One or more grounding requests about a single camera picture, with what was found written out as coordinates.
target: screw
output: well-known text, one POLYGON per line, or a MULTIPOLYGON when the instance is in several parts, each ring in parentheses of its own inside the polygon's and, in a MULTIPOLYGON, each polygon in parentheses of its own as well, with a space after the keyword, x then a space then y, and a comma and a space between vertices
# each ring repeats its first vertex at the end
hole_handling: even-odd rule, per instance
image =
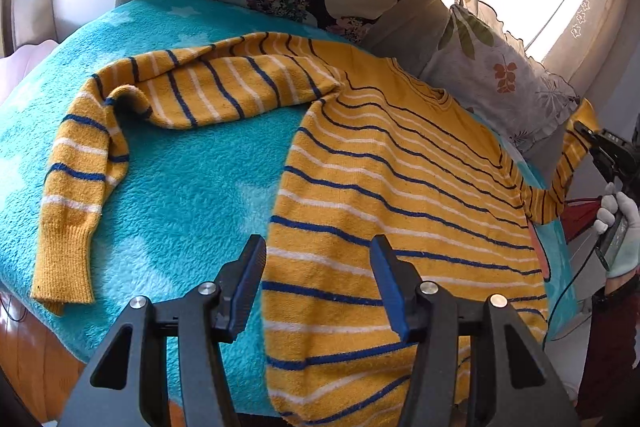
POLYGON ((135 310, 139 310, 140 308, 144 308, 146 306, 146 297, 142 295, 138 295, 137 297, 133 297, 129 301, 129 306, 131 306, 135 310))
POLYGON ((200 286, 198 286, 198 293, 201 295, 211 295, 218 290, 216 283, 214 282, 204 282, 200 286))
POLYGON ((504 308, 507 305, 507 297, 504 295, 500 295, 499 293, 494 293, 491 295, 489 302, 493 304, 496 308, 504 308))
POLYGON ((425 281, 420 284, 420 291, 425 295, 433 295, 438 292, 438 285, 431 281, 425 281))

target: hand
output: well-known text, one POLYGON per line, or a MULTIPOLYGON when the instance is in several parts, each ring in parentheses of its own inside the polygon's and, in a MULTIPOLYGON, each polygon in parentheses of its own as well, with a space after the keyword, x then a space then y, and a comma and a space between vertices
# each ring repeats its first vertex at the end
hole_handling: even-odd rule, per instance
POLYGON ((634 200, 622 192, 618 192, 616 197, 613 197, 614 190, 613 183, 608 184, 605 188, 605 195, 602 197, 597 219, 593 223, 593 230, 598 235, 605 233, 613 225, 616 219, 614 214, 618 209, 622 211, 629 223, 618 255, 613 261, 613 266, 607 272, 607 279, 620 277, 634 271, 638 267, 640 258, 640 214, 638 213, 638 206, 634 200))

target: turquoise blanket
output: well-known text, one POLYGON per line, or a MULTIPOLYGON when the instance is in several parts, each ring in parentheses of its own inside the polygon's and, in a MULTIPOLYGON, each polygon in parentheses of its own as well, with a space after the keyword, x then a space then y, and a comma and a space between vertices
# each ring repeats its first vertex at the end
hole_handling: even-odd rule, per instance
MULTIPOLYGON (((92 241, 96 302, 67 305, 65 315, 55 317, 28 295, 47 159, 67 107, 86 78, 113 60, 256 31, 339 40, 317 28, 211 0, 135 0, 80 28, 0 107, 0 280, 79 359, 88 360, 132 296, 154 301, 181 296, 235 259, 251 233, 266 235, 305 107, 189 132, 123 115, 130 167, 107 201, 92 241)), ((529 172, 526 164, 520 167, 529 172)), ((554 252, 550 261, 557 258, 560 267, 567 259, 563 242, 553 237, 545 243, 554 252)), ((564 277, 562 270, 555 273, 564 277)), ((547 293, 558 291, 547 285, 547 293)), ((223 345, 222 354, 237 410, 275 415, 264 383, 258 302, 246 331, 232 346, 223 345)), ((170 343, 170 396, 180 401, 176 354, 170 343)))

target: wooden floor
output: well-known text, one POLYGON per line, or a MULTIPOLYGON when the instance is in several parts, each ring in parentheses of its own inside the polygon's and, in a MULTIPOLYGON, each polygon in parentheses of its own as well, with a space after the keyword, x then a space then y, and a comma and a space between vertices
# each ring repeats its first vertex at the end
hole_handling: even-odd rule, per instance
MULTIPOLYGON (((57 420, 84 364, 16 298, 0 290, 0 366, 40 423, 57 420)), ((172 427, 184 427, 182 410, 171 403, 172 427)))

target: red cloth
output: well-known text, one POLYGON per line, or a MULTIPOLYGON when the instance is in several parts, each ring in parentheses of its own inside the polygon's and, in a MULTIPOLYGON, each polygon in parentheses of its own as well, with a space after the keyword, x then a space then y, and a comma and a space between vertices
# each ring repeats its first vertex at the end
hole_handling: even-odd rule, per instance
POLYGON ((638 275, 607 296, 600 289, 594 295, 591 333, 576 410, 580 419, 598 418, 624 385, 636 361, 636 322, 639 298, 638 275))

